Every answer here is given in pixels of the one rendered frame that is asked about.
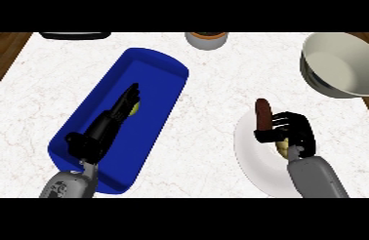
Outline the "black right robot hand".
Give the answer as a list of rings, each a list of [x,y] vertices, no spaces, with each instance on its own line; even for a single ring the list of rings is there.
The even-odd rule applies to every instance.
[[[260,143],[288,140],[288,145],[301,146],[299,157],[316,154],[316,140],[308,120],[304,115],[280,112],[271,116],[273,129],[255,130],[254,136]]]

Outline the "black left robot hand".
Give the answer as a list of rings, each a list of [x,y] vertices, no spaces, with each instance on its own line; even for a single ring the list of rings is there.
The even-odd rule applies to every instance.
[[[103,110],[94,118],[85,132],[72,132],[65,137],[69,155],[93,165],[103,158],[121,125],[140,102],[139,94],[139,84],[133,83],[110,109]]]

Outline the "brown sweet potato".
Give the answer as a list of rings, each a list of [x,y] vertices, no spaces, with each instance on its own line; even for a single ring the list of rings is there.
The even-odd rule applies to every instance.
[[[257,130],[258,131],[270,130],[273,128],[273,113],[268,101],[265,99],[257,99],[255,114],[257,114]]]

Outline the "white round plate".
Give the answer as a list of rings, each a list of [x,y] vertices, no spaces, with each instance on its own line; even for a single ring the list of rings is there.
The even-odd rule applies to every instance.
[[[234,129],[233,149],[242,172],[249,182],[270,196],[299,197],[276,143],[260,143],[254,136],[255,130],[257,114],[249,111],[242,116]]]

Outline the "white bowl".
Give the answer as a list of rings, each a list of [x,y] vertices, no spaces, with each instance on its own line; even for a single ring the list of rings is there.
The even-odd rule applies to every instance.
[[[299,72],[310,87],[335,99],[369,97],[369,44],[345,32],[316,32],[301,49]]]

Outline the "blue rectangular tray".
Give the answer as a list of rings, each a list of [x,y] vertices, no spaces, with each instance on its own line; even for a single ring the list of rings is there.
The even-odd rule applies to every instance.
[[[187,67],[171,56],[144,48],[127,49],[50,140],[47,151],[54,166],[62,171],[79,171],[82,165],[68,154],[65,136],[87,129],[127,88],[139,85],[139,111],[124,121],[108,153],[97,163],[99,193],[121,194],[133,185],[187,77]]]

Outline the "yellow corn cob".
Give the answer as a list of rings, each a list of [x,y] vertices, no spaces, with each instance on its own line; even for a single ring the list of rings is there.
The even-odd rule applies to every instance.
[[[283,158],[288,158],[288,139],[276,142],[276,151]]]

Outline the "black flat appliance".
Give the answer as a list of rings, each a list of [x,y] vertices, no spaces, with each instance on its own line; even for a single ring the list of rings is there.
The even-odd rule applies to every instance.
[[[68,33],[68,32],[38,32],[41,37],[53,40],[96,40],[105,39],[110,32],[82,32],[82,33]]]

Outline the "grey cup with orange rim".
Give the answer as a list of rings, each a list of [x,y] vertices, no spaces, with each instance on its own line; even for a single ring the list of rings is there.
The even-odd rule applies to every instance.
[[[221,32],[215,35],[203,35],[198,32],[184,33],[189,44],[199,50],[211,51],[220,48],[227,39],[227,32]]]

